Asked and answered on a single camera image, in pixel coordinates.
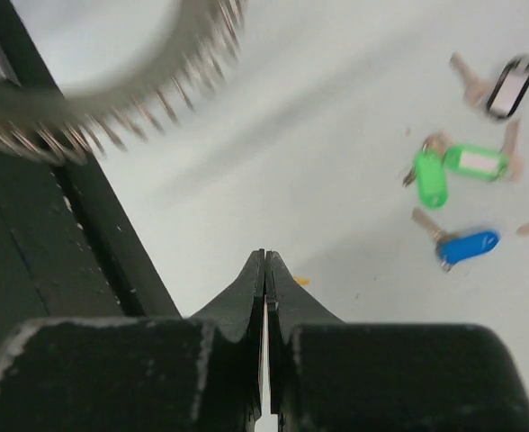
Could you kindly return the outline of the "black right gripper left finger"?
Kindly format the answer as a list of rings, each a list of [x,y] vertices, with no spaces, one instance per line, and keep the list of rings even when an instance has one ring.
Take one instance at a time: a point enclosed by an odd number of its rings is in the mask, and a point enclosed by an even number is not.
[[[0,354],[0,431],[251,431],[265,253],[187,319],[35,319]]]

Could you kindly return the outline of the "blue tag key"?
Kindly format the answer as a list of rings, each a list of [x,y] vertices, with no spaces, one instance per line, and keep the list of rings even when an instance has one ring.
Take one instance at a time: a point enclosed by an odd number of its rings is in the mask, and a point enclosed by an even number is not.
[[[449,272],[462,261],[487,254],[500,241],[500,234],[493,229],[469,234],[449,233],[420,208],[413,209],[411,218],[434,241],[436,258],[445,272]]]

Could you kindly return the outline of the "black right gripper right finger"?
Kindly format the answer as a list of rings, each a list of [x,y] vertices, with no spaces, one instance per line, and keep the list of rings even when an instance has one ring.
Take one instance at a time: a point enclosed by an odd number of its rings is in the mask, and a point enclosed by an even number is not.
[[[507,347],[471,324],[346,323],[265,256],[271,411],[282,431],[529,431]]]

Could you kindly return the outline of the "metal disc with keyrings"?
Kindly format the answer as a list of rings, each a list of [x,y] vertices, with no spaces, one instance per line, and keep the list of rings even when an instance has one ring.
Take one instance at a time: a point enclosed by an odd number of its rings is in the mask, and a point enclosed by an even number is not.
[[[83,165],[88,156],[104,151],[94,127],[116,148],[125,147],[112,128],[115,122],[146,140],[131,115],[139,114],[161,131],[150,100],[158,100],[176,122],[170,93],[188,108],[193,94],[213,95],[225,79],[225,64],[238,57],[246,11],[245,1],[178,2],[174,20],[166,20],[159,40],[150,44],[150,55],[127,76],[95,90],[62,94],[0,81],[0,152],[55,166],[68,161]]]

